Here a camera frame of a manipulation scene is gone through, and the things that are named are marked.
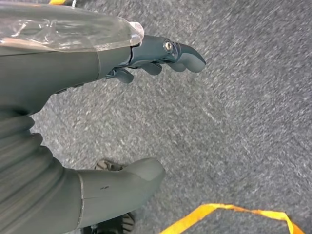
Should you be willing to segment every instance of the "robotic hand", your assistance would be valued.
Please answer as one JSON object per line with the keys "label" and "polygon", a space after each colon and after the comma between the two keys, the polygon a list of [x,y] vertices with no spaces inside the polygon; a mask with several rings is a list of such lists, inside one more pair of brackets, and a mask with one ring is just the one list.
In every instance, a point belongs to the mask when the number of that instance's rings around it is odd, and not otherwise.
{"label": "robotic hand", "polygon": [[125,68],[158,75],[162,64],[200,72],[205,62],[190,46],[153,36],[93,52],[0,46],[0,234],[65,233],[144,204],[165,176],[159,161],[142,159],[119,172],[63,168],[41,146],[40,134],[30,133],[29,115],[70,87],[100,78],[129,83],[133,75]]}
{"label": "robotic hand", "polygon": [[131,83],[134,76],[124,69],[144,69],[151,75],[162,72],[162,64],[167,64],[176,72],[188,69],[191,72],[201,72],[205,61],[195,49],[168,38],[144,36],[141,43],[131,47],[131,57],[123,65],[115,67],[105,78],[117,78],[124,83]]}

